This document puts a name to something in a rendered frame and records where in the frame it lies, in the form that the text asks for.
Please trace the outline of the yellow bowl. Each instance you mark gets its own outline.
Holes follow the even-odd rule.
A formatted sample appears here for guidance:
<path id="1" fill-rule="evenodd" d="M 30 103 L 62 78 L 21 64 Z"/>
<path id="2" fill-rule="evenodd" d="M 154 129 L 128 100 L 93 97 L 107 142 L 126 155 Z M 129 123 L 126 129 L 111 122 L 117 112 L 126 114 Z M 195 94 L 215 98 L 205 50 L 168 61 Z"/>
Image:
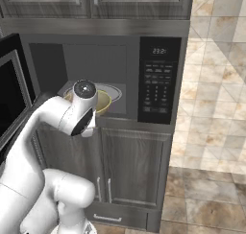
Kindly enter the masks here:
<path id="1" fill-rule="evenodd" d="M 71 88 L 68 88 L 64 93 L 63 97 L 71 102 L 73 100 L 73 91 Z M 103 90 L 98 91 L 98 103 L 96 106 L 96 116 L 104 115 L 111 105 L 111 96 Z"/>

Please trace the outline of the black grey microwave oven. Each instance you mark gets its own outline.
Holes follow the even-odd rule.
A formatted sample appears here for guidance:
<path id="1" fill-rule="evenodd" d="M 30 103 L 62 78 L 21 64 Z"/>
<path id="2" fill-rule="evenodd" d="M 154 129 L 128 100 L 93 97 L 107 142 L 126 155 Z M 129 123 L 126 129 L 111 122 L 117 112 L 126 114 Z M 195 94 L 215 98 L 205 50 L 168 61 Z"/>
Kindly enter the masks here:
<path id="1" fill-rule="evenodd" d="M 23 34 L 41 91 L 61 95 L 81 79 L 123 92 L 106 115 L 140 123 L 176 123 L 185 39 L 168 36 Z M 166 107 L 167 113 L 159 109 Z"/>

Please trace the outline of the grey wood cupboard door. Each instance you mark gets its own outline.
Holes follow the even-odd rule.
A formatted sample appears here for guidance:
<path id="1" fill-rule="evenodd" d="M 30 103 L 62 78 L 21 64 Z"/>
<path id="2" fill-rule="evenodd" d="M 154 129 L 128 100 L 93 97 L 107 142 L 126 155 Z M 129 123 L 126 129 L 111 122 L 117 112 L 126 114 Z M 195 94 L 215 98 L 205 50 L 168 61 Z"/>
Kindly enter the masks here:
<path id="1" fill-rule="evenodd" d="M 93 18 L 188 20 L 192 0 L 91 0 Z"/>
<path id="2" fill-rule="evenodd" d="M 171 135 L 139 130 L 101 129 L 105 177 L 112 203 L 155 208 L 161 158 L 170 153 Z"/>
<path id="3" fill-rule="evenodd" d="M 5 17 L 88 18 L 87 0 L 0 0 Z"/>
<path id="4" fill-rule="evenodd" d="M 99 201 L 97 177 L 101 178 L 100 184 L 103 182 L 100 130 L 95 129 L 90 137 L 68 136 L 43 125 L 38 129 L 37 137 L 47 167 L 91 181 L 96 187 L 95 199 Z"/>

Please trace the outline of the black microwave door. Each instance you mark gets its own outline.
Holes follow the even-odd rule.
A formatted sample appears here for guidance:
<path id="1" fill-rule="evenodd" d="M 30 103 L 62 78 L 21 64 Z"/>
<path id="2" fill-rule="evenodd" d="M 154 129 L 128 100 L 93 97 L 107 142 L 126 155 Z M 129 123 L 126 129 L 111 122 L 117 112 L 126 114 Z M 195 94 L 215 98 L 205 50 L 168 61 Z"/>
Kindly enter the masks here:
<path id="1" fill-rule="evenodd" d="M 0 165 L 35 99 L 19 34 L 0 39 Z"/>

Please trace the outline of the grey wood drawer front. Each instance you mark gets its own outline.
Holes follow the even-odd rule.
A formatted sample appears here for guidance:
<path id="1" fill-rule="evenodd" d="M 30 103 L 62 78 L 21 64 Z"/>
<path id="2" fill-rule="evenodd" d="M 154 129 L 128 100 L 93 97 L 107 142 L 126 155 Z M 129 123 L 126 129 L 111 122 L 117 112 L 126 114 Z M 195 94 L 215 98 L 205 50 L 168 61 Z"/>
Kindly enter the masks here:
<path id="1" fill-rule="evenodd" d="M 85 213 L 87 218 L 93 222 L 110 223 L 114 225 L 122 225 L 141 229 L 146 228 L 147 213 L 141 210 L 137 210 L 135 207 L 94 201 L 85 210 Z M 93 214 L 117 219 L 122 218 L 122 222 L 96 220 L 93 218 Z"/>

